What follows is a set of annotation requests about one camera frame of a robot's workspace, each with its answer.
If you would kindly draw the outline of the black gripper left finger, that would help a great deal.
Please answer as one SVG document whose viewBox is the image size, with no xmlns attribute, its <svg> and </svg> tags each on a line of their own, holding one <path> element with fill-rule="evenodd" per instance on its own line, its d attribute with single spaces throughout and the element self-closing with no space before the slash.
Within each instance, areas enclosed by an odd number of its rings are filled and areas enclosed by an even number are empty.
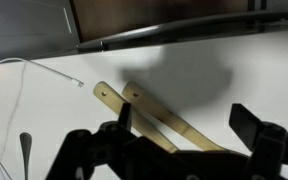
<svg viewBox="0 0 288 180">
<path fill-rule="evenodd" d="M 118 124 L 124 127 L 126 130 L 131 130 L 132 125 L 132 106 L 130 103 L 124 103 L 121 108 L 121 112 L 118 118 Z"/>
</svg>

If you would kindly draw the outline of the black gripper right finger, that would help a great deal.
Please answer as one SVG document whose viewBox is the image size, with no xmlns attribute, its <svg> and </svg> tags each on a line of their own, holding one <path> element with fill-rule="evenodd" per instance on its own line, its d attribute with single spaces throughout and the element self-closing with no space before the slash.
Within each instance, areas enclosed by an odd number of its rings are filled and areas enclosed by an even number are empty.
<svg viewBox="0 0 288 180">
<path fill-rule="evenodd" d="M 265 128 L 258 117 L 238 103 L 231 107 L 229 126 L 250 151 L 254 150 L 258 136 Z"/>
</svg>

